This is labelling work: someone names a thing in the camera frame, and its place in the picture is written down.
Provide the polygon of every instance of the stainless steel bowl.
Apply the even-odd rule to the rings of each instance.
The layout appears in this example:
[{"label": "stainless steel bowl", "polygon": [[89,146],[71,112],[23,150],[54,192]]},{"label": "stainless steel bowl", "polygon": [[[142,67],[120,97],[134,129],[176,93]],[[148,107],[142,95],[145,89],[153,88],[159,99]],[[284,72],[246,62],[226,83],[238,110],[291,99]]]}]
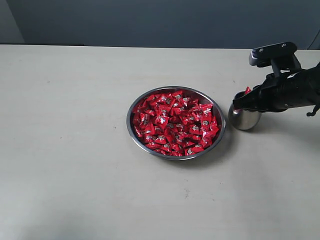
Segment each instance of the stainless steel bowl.
[{"label": "stainless steel bowl", "polygon": [[[213,107],[212,107],[212,113],[214,114],[216,121],[218,123],[218,126],[220,128],[219,132],[216,134],[216,136],[213,139],[213,143],[211,146],[209,146],[208,148],[206,148],[204,151],[198,152],[196,154],[193,155],[189,155],[189,156],[166,156],[163,154],[160,154],[158,152],[155,152],[149,148],[147,148],[146,146],[144,146],[144,144],[142,142],[140,142],[139,138],[136,136],[135,132],[134,132],[134,127],[132,124],[132,118],[133,118],[133,108],[137,105],[137,103],[151,95],[151,94],[159,94],[159,93],[173,93],[176,92],[178,90],[183,90],[184,93],[186,94],[186,96],[191,97],[191,98],[197,98],[199,99],[199,103],[200,104],[208,104],[208,103],[212,103]],[[144,94],[142,94],[140,97],[138,97],[131,105],[131,107],[129,108],[129,111],[127,113],[126,116],[126,127],[128,128],[129,134],[132,137],[132,139],[134,140],[134,142],[143,150],[145,150],[146,152],[158,156],[160,158],[164,158],[167,160],[173,160],[173,161],[180,161],[180,160],[187,160],[187,159],[193,159],[193,158],[197,158],[203,154],[206,154],[207,152],[209,152],[210,150],[212,150],[215,146],[218,145],[218,143],[220,142],[220,140],[222,139],[224,133],[225,133],[225,129],[226,129],[226,119],[225,116],[223,114],[223,112],[221,111],[219,105],[213,101],[210,97],[208,97],[207,95],[205,95],[204,93],[192,89],[192,88],[188,88],[188,87],[184,87],[184,86],[164,86],[164,87],[159,87],[159,88],[155,88],[153,90],[150,90]]]}]

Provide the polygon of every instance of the white table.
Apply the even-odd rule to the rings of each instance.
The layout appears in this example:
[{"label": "white table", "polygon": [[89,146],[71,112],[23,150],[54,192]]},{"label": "white table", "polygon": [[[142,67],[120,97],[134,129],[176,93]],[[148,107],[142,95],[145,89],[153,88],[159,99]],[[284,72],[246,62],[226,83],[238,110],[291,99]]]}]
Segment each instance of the white table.
[{"label": "white table", "polygon": [[[126,114],[142,93],[178,85],[227,115],[271,72],[248,49],[0,46],[0,239],[315,240],[320,113],[266,113],[227,126],[202,158],[142,151]],[[304,68],[320,51],[298,51]]]}]

